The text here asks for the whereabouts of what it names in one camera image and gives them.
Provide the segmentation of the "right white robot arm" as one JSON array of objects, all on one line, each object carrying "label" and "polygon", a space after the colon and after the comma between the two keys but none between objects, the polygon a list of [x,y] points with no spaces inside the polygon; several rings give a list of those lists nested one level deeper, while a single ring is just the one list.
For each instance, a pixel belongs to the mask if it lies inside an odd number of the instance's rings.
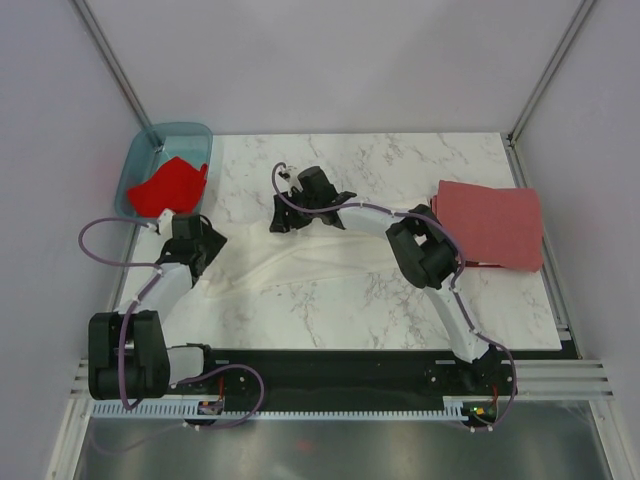
[{"label": "right white robot arm", "polygon": [[279,162],[272,169],[271,182],[275,192],[272,233],[299,230],[318,219],[330,227],[385,240],[405,280],[428,294],[451,351],[465,362],[457,371],[460,386],[477,394],[493,383],[494,371],[482,359],[496,343],[477,328],[457,285],[466,259],[430,207],[420,204],[401,211],[364,201],[354,192],[338,191],[319,166],[297,172]]}]

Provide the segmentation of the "white t shirt red print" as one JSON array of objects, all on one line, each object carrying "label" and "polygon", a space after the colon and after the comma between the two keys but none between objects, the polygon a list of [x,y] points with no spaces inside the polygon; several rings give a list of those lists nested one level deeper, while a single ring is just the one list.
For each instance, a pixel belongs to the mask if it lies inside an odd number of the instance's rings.
[{"label": "white t shirt red print", "polygon": [[318,220],[288,233],[270,222],[221,224],[227,242],[199,280],[209,298],[396,269],[385,237],[340,230]]}]

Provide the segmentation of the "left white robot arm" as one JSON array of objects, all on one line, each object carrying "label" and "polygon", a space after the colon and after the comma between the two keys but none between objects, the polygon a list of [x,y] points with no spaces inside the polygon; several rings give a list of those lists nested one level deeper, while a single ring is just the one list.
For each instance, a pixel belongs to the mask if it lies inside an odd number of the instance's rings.
[{"label": "left white robot arm", "polygon": [[171,360],[162,321],[198,284],[227,243],[202,214],[164,211],[154,223],[133,220],[140,239],[157,248],[150,277],[117,310],[96,313],[88,324],[88,387],[95,400],[118,400],[127,410],[162,397],[171,383]]}]

